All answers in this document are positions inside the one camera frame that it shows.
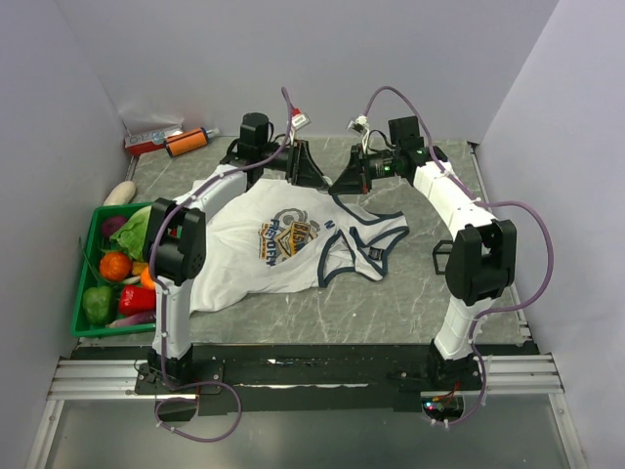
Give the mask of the white printed tank top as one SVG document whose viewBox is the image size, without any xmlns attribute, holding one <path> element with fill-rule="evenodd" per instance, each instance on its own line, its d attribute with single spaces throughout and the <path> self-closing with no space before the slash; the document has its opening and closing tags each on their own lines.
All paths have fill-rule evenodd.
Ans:
<svg viewBox="0 0 625 469">
<path fill-rule="evenodd" d="M 338 275 L 383 279 L 406 217 L 370 213 L 314 189 L 262 179 L 207 224 L 190 307 L 215 313 L 248 294 L 325 288 Z"/>
</svg>

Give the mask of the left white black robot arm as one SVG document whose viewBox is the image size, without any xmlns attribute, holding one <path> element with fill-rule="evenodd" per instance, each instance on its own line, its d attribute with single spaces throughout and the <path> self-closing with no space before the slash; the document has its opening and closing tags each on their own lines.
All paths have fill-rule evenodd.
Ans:
<svg viewBox="0 0 625 469">
<path fill-rule="evenodd" d="M 238 139 L 211 176 L 180 201 L 159 198 L 152 203 L 144 257 L 155 284 L 156 332 L 148 365 L 170 392 L 183 392 L 193 379 L 190 298 L 206 259 L 207 222 L 251 189 L 266 168 L 283 172 L 294 186 L 329 190 L 330 180 L 313 161 L 309 144 L 296 138 L 309 123 L 303 112 L 291 110 L 284 139 L 278 143 L 270 140 L 266 115 L 245 114 Z"/>
</svg>

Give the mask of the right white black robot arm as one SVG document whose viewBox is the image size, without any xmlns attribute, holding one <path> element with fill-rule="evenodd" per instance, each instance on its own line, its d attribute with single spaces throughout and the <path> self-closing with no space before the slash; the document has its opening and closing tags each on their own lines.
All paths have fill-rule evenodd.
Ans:
<svg viewBox="0 0 625 469">
<path fill-rule="evenodd" d="M 417 117 L 391 120 L 384 149 L 369 145 L 372 130 L 366 116 L 352 120 L 349 128 L 361 141 L 352 146 L 348 165 L 330 192 L 366 194 L 374 181 L 399 176 L 430 202 L 449 230 L 451 238 L 433 250 L 447 257 L 437 273 L 444 276 L 451 297 L 430 346 L 426 376 L 441 390 L 469 384 L 479 372 L 473 350 L 479 314 L 490 309 L 514 279 L 517 229 L 480 207 L 446 154 L 424 141 Z"/>
</svg>

